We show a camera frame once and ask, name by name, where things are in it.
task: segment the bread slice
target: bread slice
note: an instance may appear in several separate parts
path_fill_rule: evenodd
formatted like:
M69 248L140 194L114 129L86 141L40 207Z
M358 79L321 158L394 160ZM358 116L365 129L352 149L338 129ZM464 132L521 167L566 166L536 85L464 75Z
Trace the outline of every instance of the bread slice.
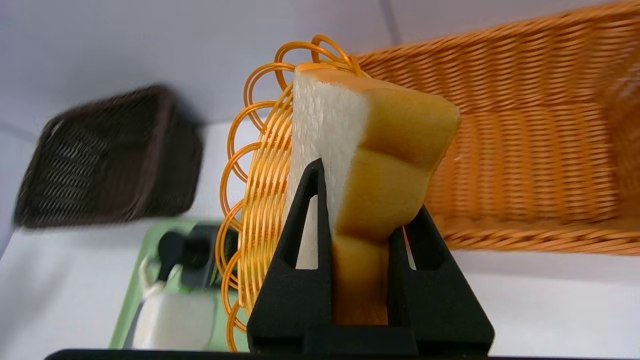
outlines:
M318 64L294 75L288 214L305 167L322 158L333 238L333 322L387 323L388 238L422 206L459 125L457 107ZM297 268L317 267L316 203Z

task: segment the light green tray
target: light green tray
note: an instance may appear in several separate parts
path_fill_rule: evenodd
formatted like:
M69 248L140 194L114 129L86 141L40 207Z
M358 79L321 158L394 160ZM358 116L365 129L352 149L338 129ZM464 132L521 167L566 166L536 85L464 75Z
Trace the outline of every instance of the light green tray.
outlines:
M191 229L198 224L217 225L219 223L197 222L188 220L170 220L149 227L149 230L145 234L145 239L142 243L142 247L140 249L140 253L138 254L136 263L132 268L129 288L127 289L124 301L122 302L122 308L120 309L120 315L118 316L118 321L116 323L115 330L113 331L111 342L109 343L109 348L122 349L124 347L125 341L127 339L127 334L129 333L129 328L131 327L131 323L136 316L140 300L142 299L142 290L140 289L140 282L138 280L138 267L142 259L145 256L156 256L157 244L160 241L160 238L162 238L162 236L168 231L178 231L184 234L188 234ZM158 270L158 266L150 264L148 270L149 279L157 277ZM169 280L166 285L165 291L190 292L190 290L188 289L180 288L179 279L180 272L175 274L175 276L173 276ZM209 340L209 350L228 351L225 330L227 328L227 315L225 314L225 310L223 307L220 289L206 290L206 292L209 292L211 293L211 296L216 297L215 318L211 319L211 321L214 322L214 329L211 339ZM230 297L233 303L236 301L237 294L233 293ZM239 313L238 317L240 318L240 320L246 323L246 316L243 312ZM248 352L249 350L246 342L246 335L238 331L237 329L234 331L234 335L238 351Z

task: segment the orange wicker basket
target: orange wicker basket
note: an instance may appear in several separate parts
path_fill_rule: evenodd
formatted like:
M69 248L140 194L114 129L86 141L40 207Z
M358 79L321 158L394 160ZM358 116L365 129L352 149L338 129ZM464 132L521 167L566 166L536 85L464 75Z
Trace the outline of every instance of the orange wicker basket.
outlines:
M358 57L458 105L426 204L455 249L640 254L640 3Z

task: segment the woven basket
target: woven basket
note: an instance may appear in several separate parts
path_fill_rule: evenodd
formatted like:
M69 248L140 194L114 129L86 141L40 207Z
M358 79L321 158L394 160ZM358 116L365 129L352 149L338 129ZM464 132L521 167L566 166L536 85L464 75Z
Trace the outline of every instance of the woven basket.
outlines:
M162 86L71 109L45 127L18 196L26 227L126 222L186 211L202 142Z
M426 204L454 249L640 254L640 3L359 57L458 105Z

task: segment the orange spiral wire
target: orange spiral wire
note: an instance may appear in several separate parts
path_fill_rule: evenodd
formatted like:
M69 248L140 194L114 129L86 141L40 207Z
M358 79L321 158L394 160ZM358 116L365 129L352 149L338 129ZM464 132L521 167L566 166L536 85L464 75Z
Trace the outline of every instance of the orange spiral wire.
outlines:
M332 50L322 46L329 45ZM255 69L244 85L245 108L240 111L229 129L227 140L228 163L220 183L220 206L225 219L218 233L215 260L222 276L222 298L227 322L227 345L237 351L234 328L246 332L246 325L238 318L240 309L251 313L271 258L276 249L283 226L283 210L287 190L287 177L291 160L291 133L293 116L293 84L285 80L285 72L294 72L295 66L284 62L285 55L295 49L311 52L314 63L331 65L357 76L368 77L358 62L348 56L333 40L315 36L311 43L290 42L276 52L273 63ZM253 89L258 80L273 72L282 94L275 101L254 102ZM263 121L258 110L271 109ZM258 129L256 142L236 150L236 134L240 124L249 119ZM249 171L242 169L240 158L252 153ZM228 180L231 174L246 184L244 199L231 206L228 201ZM225 259L225 238L229 229L238 232L238 249L229 262ZM231 290L238 291L238 300L232 306Z

